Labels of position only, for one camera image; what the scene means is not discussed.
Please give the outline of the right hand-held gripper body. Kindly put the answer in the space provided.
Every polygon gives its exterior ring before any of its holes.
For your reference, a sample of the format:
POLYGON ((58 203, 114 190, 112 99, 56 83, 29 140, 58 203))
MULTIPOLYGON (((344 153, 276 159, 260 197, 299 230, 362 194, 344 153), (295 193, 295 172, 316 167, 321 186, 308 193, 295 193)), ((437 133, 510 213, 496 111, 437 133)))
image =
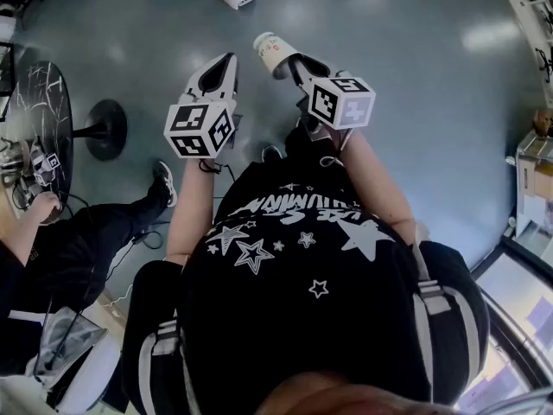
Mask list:
POLYGON ((313 78, 307 84, 308 114, 335 131, 368 126, 374 90, 361 78, 313 78))

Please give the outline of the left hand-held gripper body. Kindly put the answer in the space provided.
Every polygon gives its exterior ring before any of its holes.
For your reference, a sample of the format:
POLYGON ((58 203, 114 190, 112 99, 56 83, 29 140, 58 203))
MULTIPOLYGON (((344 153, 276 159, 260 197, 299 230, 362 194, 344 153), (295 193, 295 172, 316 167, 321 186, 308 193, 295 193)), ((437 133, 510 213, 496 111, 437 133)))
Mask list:
POLYGON ((236 93, 223 95, 197 97, 189 91, 169 107, 163 135, 179 158, 214 159, 233 137, 236 93))

